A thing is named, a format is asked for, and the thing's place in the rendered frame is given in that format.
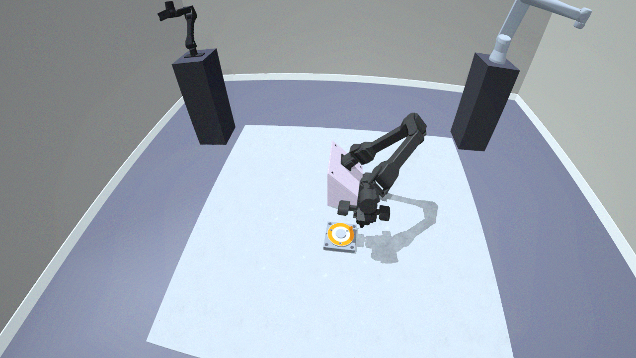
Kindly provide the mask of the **yellow and orange round plate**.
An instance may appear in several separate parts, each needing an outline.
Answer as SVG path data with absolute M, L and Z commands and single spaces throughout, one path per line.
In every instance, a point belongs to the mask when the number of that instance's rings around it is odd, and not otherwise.
M 346 237 L 343 239 L 337 238 L 335 234 L 336 231 L 340 229 L 341 230 L 343 229 L 346 232 Z M 347 246 L 349 243 L 352 242 L 353 238 L 354 238 L 353 227 L 352 226 L 349 227 L 347 226 L 347 224 L 344 224 L 344 223 L 336 223 L 332 225 L 328 230 L 328 239 L 330 240 L 330 242 L 332 242 L 336 246 L 341 246 L 341 247 Z

